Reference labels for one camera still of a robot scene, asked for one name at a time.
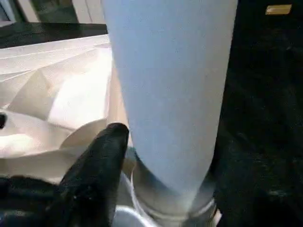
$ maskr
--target black fabric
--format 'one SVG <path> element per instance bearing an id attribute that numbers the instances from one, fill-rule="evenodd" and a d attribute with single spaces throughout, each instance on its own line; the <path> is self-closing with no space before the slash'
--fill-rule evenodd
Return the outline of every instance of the black fabric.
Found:
<path id="1" fill-rule="evenodd" d="M 0 226 L 111 226 L 127 141 L 127 127 L 110 124 L 59 185 L 24 176 L 1 177 Z"/>
<path id="2" fill-rule="evenodd" d="M 221 227 L 303 226 L 303 5 L 265 16 L 275 3 L 290 2 L 238 7 L 212 165 Z"/>

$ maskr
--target white surface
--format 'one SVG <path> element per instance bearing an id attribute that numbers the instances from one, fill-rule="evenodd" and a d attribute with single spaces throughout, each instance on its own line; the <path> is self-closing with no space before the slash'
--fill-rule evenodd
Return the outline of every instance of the white surface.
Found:
<path id="1" fill-rule="evenodd" d="M 18 3 L 28 22 L 40 22 L 35 9 L 32 6 L 31 0 L 18 0 Z"/>
<path id="2" fill-rule="evenodd" d="M 107 35 L 0 50 L 0 158 L 88 145 L 106 127 L 111 70 Z"/>
<path id="3" fill-rule="evenodd" d="M 106 118 L 106 96 L 112 69 L 111 49 L 99 50 L 92 69 L 66 80 L 50 111 L 48 121 L 77 129 Z"/>
<path id="4" fill-rule="evenodd" d="M 27 157 L 0 159 L 0 175 L 25 175 L 58 183 L 86 147 L 61 149 Z"/>
<path id="5" fill-rule="evenodd" d="M 57 150 L 71 133 L 28 115 L 1 111 L 6 113 L 8 120 L 0 130 L 0 158 Z"/>
<path id="6" fill-rule="evenodd" d="M 105 24 L 102 0 L 85 0 L 93 24 Z"/>
<path id="7" fill-rule="evenodd" d="M 72 4 L 77 14 L 79 23 L 90 24 L 91 18 L 89 9 L 85 0 L 72 0 Z"/>
<path id="8" fill-rule="evenodd" d="M 213 158 L 237 0 L 103 7 L 138 156 L 194 199 Z"/>

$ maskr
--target gold label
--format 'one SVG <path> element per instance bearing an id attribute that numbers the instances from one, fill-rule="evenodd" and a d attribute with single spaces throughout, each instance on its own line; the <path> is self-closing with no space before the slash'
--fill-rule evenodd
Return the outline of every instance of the gold label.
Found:
<path id="1" fill-rule="evenodd" d="M 287 15 L 290 13 L 292 5 L 271 5 L 267 6 L 266 15 Z"/>

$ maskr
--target gloved hand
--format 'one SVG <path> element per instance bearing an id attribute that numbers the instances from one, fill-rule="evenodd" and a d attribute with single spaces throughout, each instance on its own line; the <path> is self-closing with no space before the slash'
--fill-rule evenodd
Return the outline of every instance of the gloved hand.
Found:
<path id="1" fill-rule="evenodd" d="M 59 185 L 23 176 L 0 178 L 0 226 L 110 226 L 127 141 L 127 127 L 110 124 Z"/>

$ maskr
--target white cylinder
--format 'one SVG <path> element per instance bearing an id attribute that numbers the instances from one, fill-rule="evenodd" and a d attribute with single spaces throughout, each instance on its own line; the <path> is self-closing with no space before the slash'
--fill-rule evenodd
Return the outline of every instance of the white cylinder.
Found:
<path id="1" fill-rule="evenodd" d="M 103 0 L 137 154 L 176 193 L 211 164 L 237 0 Z"/>

